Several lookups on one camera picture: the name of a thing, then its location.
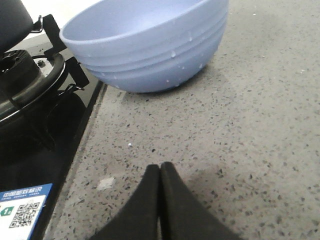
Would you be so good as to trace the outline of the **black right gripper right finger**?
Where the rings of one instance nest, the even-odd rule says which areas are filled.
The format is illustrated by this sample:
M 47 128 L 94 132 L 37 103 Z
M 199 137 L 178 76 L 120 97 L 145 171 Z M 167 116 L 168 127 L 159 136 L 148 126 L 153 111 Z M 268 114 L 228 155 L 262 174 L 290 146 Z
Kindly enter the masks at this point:
M 171 162 L 161 164 L 159 196 L 159 217 L 164 240 L 241 239 L 196 199 Z

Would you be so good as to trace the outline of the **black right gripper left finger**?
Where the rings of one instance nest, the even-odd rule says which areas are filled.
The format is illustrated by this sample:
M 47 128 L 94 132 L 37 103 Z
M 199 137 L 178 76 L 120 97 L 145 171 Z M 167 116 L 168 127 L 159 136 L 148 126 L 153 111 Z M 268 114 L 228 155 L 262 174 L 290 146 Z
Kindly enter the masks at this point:
M 156 240 L 160 168 L 146 167 L 143 177 L 122 209 L 91 240 Z

